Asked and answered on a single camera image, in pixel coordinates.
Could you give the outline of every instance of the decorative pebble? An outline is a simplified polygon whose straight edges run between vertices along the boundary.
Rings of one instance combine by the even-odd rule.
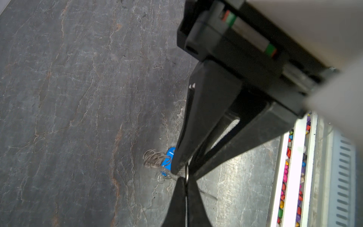
[[[290,158],[291,157],[291,150],[288,148],[287,149],[287,156]]]
[[[284,213],[284,211],[282,210],[282,209],[278,209],[278,214],[277,214],[277,216],[279,217],[279,218],[282,218],[282,214]]]

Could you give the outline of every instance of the key ring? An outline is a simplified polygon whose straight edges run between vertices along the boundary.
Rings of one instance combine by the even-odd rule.
[[[188,185],[188,179],[189,179],[189,168],[188,165],[185,165],[185,185]]]

